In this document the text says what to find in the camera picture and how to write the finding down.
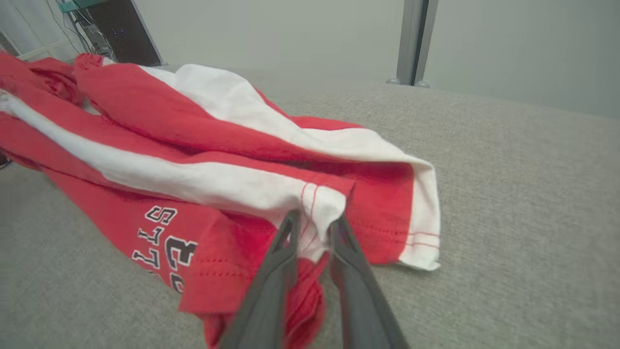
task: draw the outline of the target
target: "gray fabric surface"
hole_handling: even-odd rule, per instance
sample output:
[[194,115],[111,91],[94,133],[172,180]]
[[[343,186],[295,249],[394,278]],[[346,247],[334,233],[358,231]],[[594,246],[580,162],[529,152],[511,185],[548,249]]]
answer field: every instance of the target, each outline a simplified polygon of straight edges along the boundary
[[[437,169],[441,264],[374,267],[415,348],[620,348],[620,122],[432,89],[242,71]],[[0,171],[2,347],[204,347],[174,291],[42,174]],[[313,347],[340,348],[339,302]]]

